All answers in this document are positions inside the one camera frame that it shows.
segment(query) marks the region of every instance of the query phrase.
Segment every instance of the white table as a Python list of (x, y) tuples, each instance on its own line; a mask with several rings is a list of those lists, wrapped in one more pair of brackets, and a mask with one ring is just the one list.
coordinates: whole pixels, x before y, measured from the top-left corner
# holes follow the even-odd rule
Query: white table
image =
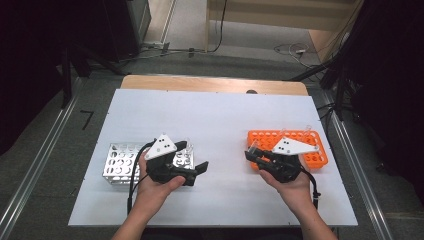
[(193, 187), (173, 192), (149, 222), (157, 227), (269, 227), (299, 225), (278, 193), (245, 160), (247, 131), (304, 129), (323, 141), (329, 163), (312, 173), (322, 193), (319, 212), (330, 226), (357, 220), (324, 130), (309, 96), (118, 89), (69, 220), (70, 226), (116, 226), (126, 217), (127, 188), (102, 171), (110, 143), (147, 143), (165, 132), (189, 137), (196, 163), (209, 161)]

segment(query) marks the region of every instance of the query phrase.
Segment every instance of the cable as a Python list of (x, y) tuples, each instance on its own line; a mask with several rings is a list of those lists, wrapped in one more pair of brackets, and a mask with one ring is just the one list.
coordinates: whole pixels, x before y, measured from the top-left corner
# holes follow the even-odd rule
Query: cable
[[(218, 1), (215, 1), (215, 9), (218, 9)], [(215, 36), (218, 36), (218, 11), (215, 11)]]
[(355, 13), (358, 11), (359, 6), (360, 6), (360, 4), (356, 5), (356, 8), (353, 10), (352, 14), (350, 15), (349, 20), (347, 21), (346, 25), (342, 28), (342, 30), (340, 30), (340, 32), (336, 35), (336, 37), (334, 37), (334, 39), (331, 40), (327, 44), (327, 46), (325, 46), (325, 47), (321, 48), (320, 50), (318, 50), (317, 53), (319, 53), (322, 50), (328, 48), (333, 42), (335, 42), (340, 37), (340, 34), (342, 34), (342, 32), (344, 32), (349, 27), (349, 25), (353, 23), (353, 22), (351, 22), (351, 20), (352, 20), (353, 16), (355, 15)]
[(330, 145), (331, 152), (333, 153), (333, 157), (334, 157), (334, 161), (336, 162), (337, 169), (340, 171), (339, 161), (337, 160), (337, 157), (334, 154), (333, 144), (331, 143), (330, 136), (329, 136), (329, 126), (330, 126), (331, 117), (332, 117), (333, 112), (334, 112), (334, 106), (335, 106), (335, 103), (330, 103), (330, 104), (327, 104), (327, 105), (324, 105), (322, 107), (317, 108), (317, 110), (323, 109), (325, 107), (329, 107), (329, 109), (327, 110), (327, 112), (323, 116), (320, 117), (320, 120), (323, 119), (323, 118), (325, 118), (325, 130), (324, 130), (324, 133), (327, 136), (328, 144)]
[[(326, 108), (326, 107), (328, 107), (328, 108), (333, 108), (333, 110), (334, 110), (334, 107), (335, 107), (335, 106), (336, 106), (336, 104), (335, 104), (335, 103), (329, 103), (329, 104), (326, 104), (326, 105), (324, 105), (324, 106), (317, 107), (317, 110), (321, 110), (321, 109)], [(342, 105), (342, 108), (343, 108), (344, 110), (354, 111), (353, 107), (352, 107), (352, 106), (350, 106), (350, 105), (346, 105), (346, 104), (344, 104), (344, 106)]]
[(226, 11), (226, 9), (227, 9), (227, 0), (225, 0), (225, 3), (224, 3), (224, 9), (222, 10), (222, 17), (221, 17), (221, 27), (220, 27), (220, 36), (219, 36), (219, 42), (218, 42), (218, 45), (215, 47), (215, 49), (214, 50), (212, 50), (212, 51), (207, 51), (208, 53), (213, 53), (213, 52), (216, 52), (217, 50), (218, 50), (218, 48), (221, 46), (221, 43), (222, 43), (222, 28), (223, 28), (223, 26), (224, 26), (224, 17), (225, 17), (225, 11)]
[[(225, 0), (225, 2), (224, 2), (224, 8), (222, 10), (222, 17), (221, 17), (219, 42), (218, 42), (218, 45), (215, 47), (214, 50), (205, 52), (205, 50), (203, 50), (203, 49), (189, 48), (189, 49), (167, 49), (166, 51), (167, 52), (176, 52), (176, 53), (187, 53), (188, 52), (188, 53), (203, 53), (203, 54), (216, 52), (219, 49), (219, 47), (221, 46), (221, 43), (222, 43), (222, 32), (223, 32), (223, 27), (224, 27), (224, 17), (225, 17), (225, 12), (226, 12), (226, 9), (227, 9), (227, 2), (228, 2), (228, 0)], [(150, 56), (150, 57), (137, 58), (137, 59), (162, 57), (162, 56), (166, 56), (166, 55), (169, 55), (169, 54), (164, 53), (164, 54), (160, 54), (160, 55), (157, 55), (157, 56)]]
[(318, 192), (317, 182), (315, 181), (314, 176), (312, 176), (310, 172), (306, 171), (306, 169), (303, 166), (300, 166), (300, 170), (309, 177), (309, 180), (312, 182), (312, 185), (314, 186), (314, 189), (312, 192), (312, 197), (313, 197), (312, 201), (314, 203), (315, 208), (318, 209), (318, 200), (319, 200), (319, 196), (321, 196), (321, 193)]
[[(301, 50), (303, 50), (303, 51), (301, 52), (300, 57), (299, 57), (299, 58), (297, 58), (297, 57), (294, 55), (294, 53), (292, 52), (292, 47), (294, 47), (294, 46), (296, 46), (296, 45), (299, 45), (299, 44), (304, 45), (304, 46), (305, 46), (305, 48), (304, 48), (304, 49), (301, 49)], [(280, 51), (279, 47), (282, 47), (282, 46), (289, 46), (288, 53), (282, 53), (282, 52)], [(306, 71), (307, 71), (308, 69), (312, 69), (312, 68), (314, 68), (314, 67), (318, 67), (318, 66), (323, 66), (323, 67), (325, 68), (325, 69), (323, 69), (322, 71), (325, 71), (325, 70), (334, 71), (333, 69), (328, 68), (328, 67), (326, 66), (326, 64), (325, 64), (325, 63), (321, 63), (321, 64), (319, 64), (319, 65), (307, 65), (307, 64), (303, 63), (302, 61), (300, 61), (300, 58), (302, 57), (303, 53), (305, 53), (308, 49), (309, 49), (309, 45), (308, 45), (308, 44), (306, 44), (306, 43), (280, 44), (280, 45), (278, 45), (278, 46), (275, 46), (275, 47), (274, 47), (274, 51), (275, 51), (276, 53), (281, 54), (281, 55), (290, 55), (290, 56), (291, 56), (294, 60), (296, 60), (298, 63), (300, 63), (301, 65), (303, 65), (304, 67), (306, 67)], [(319, 78), (319, 77), (316, 75), (316, 73), (315, 73), (314, 75), (315, 75), (315, 77), (318, 79), (318, 81), (321, 81), (321, 78)]]
[[(148, 147), (153, 146), (153, 144), (155, 142), (156, 142), (156, 139), (154, 139), (150, 143), (146, 143), (146, 145), (144, 145), (140, 149), (140, 151), (138, 151), (137, 156), (135, 157), (134, 164), (133, 164), (133, 169), (132, 169), (132, 172), (131, 172), (130, 188), (129, 188), (128, 199), (127, 199), (127, 214), (130, 214), (130, 211), (132, 209), (132, 195), (133, 195), (133, 193), (135, 191), (135, 187), (134, 187), (135, 169), (137, 168), (138, 159), (140, 159), (140, 156), (144, 152), (144, 150), (146, 150), (146, 148), (148, 148)], [(141, 178), (135, 186), (137, 186), (147, 176), (148, 176), (148, 174), (146, 174), (146, 176), (144, 176), (143, 178)]]

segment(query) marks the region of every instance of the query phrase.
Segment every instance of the table surface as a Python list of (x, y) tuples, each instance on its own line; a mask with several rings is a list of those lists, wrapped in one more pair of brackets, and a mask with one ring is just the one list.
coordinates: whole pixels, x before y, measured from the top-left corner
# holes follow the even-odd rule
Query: table surface
[[(128, 187), (112, 186), (101, 174), (109, 145), (147, 143), (162, 132), (174, 141), (189, 137), (196, 164), (209, 161), (209, 168), (193, 187), (173, 192), (149, 226), (299, 225), (278, 193), (250, 168), (244, 150), (248, 130), (304, 129), (306, 125), (320, 134), (329, 158), (327, 165), (312, 171), (322, 193), (321, 216), (330, 226), (357, 225), (314, 103), (305, 96), (302, 85), (225, 78), (125, 77), (122, 88), (115, 92), (69, 225), (122, 224)], [(190, 91), (183, 91), (184, 86)], [(262, 94), (240, 94), (250, 89)]]

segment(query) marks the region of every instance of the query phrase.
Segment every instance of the forearm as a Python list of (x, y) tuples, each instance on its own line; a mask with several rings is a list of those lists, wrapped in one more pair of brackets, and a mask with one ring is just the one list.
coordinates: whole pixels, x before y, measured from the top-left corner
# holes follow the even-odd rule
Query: forearm
[(300, 222), (304, 240), (337, 239), (312, 203), (292, 211)]
[(134, 204), (127, 219), (115, 233), (112, 240), (140, 240), (147, 222), (150, 220), (150, 217), (145, 213), (146, 211), (139, 204)]

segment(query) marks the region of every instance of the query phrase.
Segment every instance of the black curtain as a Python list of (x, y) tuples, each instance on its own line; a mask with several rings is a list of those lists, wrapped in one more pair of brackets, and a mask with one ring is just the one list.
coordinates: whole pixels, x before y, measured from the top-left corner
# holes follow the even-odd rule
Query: black curtain
[(0, 155), (63, 87), (54, 17), (35, 3), (0, 8)]
[(381, 161), (410, 181), (424, 204), (424, 4), (364, 7), (372, 14), (344, 59), (349, 79), (360, 85), (352, 104), (377, 136)]

